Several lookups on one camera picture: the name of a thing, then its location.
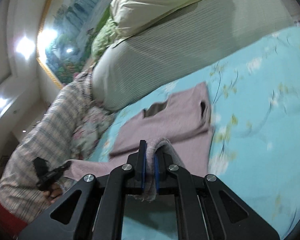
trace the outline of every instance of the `plaid shirt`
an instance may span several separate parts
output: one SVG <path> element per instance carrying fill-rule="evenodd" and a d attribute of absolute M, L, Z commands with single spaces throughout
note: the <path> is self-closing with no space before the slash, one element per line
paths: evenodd
<path fill-rule="evenodd" d="M 49 206 L 35 187 L 38 178 L 32 161 L 36 157 L 43 158 L 50 163 L 50 169 L 54 169 L 71 159 L 73 131 L 93 103 L 92 71 L 93 66 L 61 90 L 43 120 L 13 152 L 2 175 L 0 203 L 27 223 Z M 70 187 L 70 180 L 59 184 Z"/>

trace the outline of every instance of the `human hand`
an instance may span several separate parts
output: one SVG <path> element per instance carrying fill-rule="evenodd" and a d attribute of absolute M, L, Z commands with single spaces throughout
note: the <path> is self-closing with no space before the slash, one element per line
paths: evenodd
<path fill-rule="evenodd" d="M 51 191 L 43 192 L 44 197 L 47 199 L 49 204 L 55 203 L 55 201 L 62 196 L 62 189 L 56 183 L 52 184 Z"/>

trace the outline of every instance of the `painting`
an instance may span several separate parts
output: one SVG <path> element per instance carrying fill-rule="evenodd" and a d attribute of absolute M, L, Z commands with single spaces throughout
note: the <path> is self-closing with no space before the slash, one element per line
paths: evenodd
<path fill-rule="evenodd" d="M 37 59 L 59 88 L 93 63 L 91 46 L 110 17 L 111 1 L 46 1 L 38 33 Z"/>

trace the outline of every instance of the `red fabric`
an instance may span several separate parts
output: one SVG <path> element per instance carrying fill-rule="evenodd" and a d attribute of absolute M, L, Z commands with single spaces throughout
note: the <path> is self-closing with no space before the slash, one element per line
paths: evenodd
<path fill-rule="evenodd" d="M 19 235 L 19 233 L 27 226 L 27 223 L 22 221 L 21 219 L 15 217 L 8 210 L 6 210 L 0 204 L 0 224 L 6 230 L 6 232 L 14 237 L 15 235 Z"/>

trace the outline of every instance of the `ceiling light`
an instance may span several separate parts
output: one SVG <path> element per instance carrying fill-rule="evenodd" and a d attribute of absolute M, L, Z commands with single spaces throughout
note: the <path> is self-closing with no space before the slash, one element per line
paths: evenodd
<path fill-rule="evenodd" d="M 3 108 L 7 104 L 7 99 L 0 98 L 0 108 Z"/>
<path fill-rule="evenodd" d="M 34 52 L 34 49 L 34 43 L 27 37 L 23 37 L 17 46 L 17 52 L 21 53 L 25 59 L 29 59 L 30 55 Z"/>

